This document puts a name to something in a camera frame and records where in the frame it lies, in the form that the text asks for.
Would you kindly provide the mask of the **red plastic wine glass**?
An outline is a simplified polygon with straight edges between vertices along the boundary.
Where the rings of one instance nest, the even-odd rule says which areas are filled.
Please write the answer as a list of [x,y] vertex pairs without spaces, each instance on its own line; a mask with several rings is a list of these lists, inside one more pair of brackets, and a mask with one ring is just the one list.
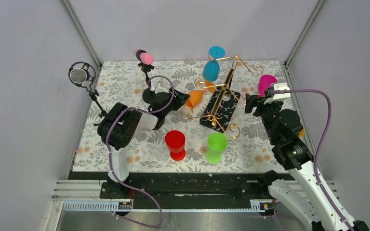
[[170,157],[175,161],[181,161],[186,156],[185,135],[178,131],[169,131],[165,136],[165,143],[170,151]]

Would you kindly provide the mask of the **green plastic wine glass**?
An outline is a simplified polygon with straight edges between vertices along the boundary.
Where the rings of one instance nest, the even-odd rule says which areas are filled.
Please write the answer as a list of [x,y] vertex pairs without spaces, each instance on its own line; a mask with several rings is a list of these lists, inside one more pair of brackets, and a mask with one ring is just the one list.
[[228,146],[228,139],[222,133],[216,132],[211,134],[207,139],[206,160],[210,164],[217,164],[222,159],[222,153]]

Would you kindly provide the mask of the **floral patterned table cloth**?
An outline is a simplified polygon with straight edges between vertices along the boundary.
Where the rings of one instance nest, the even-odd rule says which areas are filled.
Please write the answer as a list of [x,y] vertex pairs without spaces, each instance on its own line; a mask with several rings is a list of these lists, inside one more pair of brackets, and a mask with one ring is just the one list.
[[[196,89],[194,80],[202,75],[207,61],[154,61],[155,67],[149,75],[163,75],[174,84],[175,89],[188,93]],[[279,61],[245,61],[251,69],[255,64],[264,67],[263,74],[270,74],[284,82]],[[239,62],[235,70],[232,90],[241,94],[257,94],[260,76],[252,75]],[[115,103],[146,110],[148,104],[142,99],[146,89],[145,76],[137,61],[105,61],[100,72],[97,90],[98,101],[109,111]],[[84,132],[75,157],[75,172],[106,172],[109,170],[108,149],[97,134],[100,110],[91,105]],[[185,120],[180,110],[169,113],[159,130],[139,129],[127,146],[126,162],[131,172],[228,172],[263,173],[269,170],[284,173],[271,151],[260,118],[244,113],[244,106],[237,105],[230,125],[241,129],[237,139],[228,139],[228,146],[217,164],[210,164],[206,158],[207,138],[214,131],[199,124],[199,119]],[[174,161],[164,141],[171,130],[179,130],[186,137],[186,156]]]

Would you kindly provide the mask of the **orange plastic wine glass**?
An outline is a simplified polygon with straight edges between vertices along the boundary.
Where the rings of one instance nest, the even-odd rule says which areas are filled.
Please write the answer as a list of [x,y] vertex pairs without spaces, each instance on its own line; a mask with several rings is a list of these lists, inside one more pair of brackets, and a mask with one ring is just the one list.
[[210,81],[201,81],[198,80],[196,82],[196,86],[199,88],[198,90],[193,90],[188,93],[189,98],[185,102],[186,107],[193,109],[196,107],[202,100],[204,93],[206,91],[215,92],[215,88],[213,86],[213,83]]

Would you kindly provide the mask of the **magenta plastic wine glass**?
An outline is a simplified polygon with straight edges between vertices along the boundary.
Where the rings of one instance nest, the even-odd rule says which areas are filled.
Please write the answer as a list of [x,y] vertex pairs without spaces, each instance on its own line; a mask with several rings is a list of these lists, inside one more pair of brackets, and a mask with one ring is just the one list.
[[264,96],[265,91],[271,87],[271,84],[277,83],[277,79],[273,75],[263,75],[258,82],[258,93],[259,96]]

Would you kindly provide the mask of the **pink microphone on black stand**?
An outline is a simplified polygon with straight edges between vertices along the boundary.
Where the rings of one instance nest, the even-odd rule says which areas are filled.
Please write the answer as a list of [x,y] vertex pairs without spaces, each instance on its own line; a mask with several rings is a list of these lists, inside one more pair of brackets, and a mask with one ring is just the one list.
[[142,98],[144,102],[151,104],[155,94],[151,92],[151,83],[148,73],[151,70],[154,70],[154,66],[152,65],[154,62],[154,57],[150,53],[142,49],[134,50],[133,54],[135,55],[137,60],[140,61],[138,66],[141,68],[141,71],[145,74],[145,83],[147,88],[143,91]]

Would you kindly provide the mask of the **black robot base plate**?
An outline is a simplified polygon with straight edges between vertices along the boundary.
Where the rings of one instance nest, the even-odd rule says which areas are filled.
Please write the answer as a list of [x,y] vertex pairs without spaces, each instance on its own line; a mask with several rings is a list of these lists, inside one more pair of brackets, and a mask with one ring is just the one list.
[[250,200],[273,201],[263,173],[131,173],[125,186],[106,173],[101,199],[127,199],[134,209],[248,209]]

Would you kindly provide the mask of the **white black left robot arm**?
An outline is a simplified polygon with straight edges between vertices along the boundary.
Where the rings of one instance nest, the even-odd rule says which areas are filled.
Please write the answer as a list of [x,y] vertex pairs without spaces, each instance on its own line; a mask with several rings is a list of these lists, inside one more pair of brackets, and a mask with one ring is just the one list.
[[157,93],[146,89],[142,94],[145,103],[149,104],[147,111],[129,108],[122,103],[116,103],[98,126],[97,133],[108,149],[108,177],[114,181],[112,192],[119,198],[130,193],[130,185],[125,180],[129,176],[127,146],[138,128],[158,130],[165,123],[165,117],[171,111],[180,109],[190,98],[189,94],[168,89]]

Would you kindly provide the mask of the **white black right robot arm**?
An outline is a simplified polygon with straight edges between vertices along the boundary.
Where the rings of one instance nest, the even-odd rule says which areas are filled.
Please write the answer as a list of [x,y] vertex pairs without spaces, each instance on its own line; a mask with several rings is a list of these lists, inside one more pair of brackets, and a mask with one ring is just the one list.
[[356,220],[340,204],[319,171],[315,157],[299,137],[303,130],[297,111],[282,109],[283,101],[267,103],[268,97],[246,95],[245,113],[260,117],[275,159],[296,180],[306,198],[287,185],[275,171],[260,177],[257,192],[273,197],[288,208],[311,231],[367,231],[364,221]]

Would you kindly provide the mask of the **grey studio microphone on stand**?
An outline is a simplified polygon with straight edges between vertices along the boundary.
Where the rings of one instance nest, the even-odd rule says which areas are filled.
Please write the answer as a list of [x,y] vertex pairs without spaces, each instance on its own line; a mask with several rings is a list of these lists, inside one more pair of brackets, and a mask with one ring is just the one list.
[[100,109],[99,117],[103,118],[107,115],[107,112],[100,105],[97,97],[99,92],[94,89],[94,83],[96,82],[96,71],[95,68],[87,62],[75,62],[71,65],[68,70],[68,78],[70,82],[80,88],[85,89],[91,100],[98,106]]

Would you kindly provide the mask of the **yellow plastic wine glass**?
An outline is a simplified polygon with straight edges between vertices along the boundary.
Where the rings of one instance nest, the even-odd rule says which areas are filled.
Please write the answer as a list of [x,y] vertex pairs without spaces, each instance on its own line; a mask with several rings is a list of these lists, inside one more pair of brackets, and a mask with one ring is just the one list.
[[305,134],[305,128],[303,128],[301,131],[300,131],[300,133],[299,133],[299,137],[302,137],[303,135]]

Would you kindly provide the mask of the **blue plastic wine glass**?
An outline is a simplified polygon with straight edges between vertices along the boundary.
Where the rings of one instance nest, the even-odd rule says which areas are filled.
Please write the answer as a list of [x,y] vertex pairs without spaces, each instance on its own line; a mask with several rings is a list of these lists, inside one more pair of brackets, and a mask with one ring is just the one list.
[[207,81],[216,81],[220,73],[220,65],[217,59],[224,58],[225,50],[220,46],[212,46],[209,48],[209,61],[205,64],[202,77]]

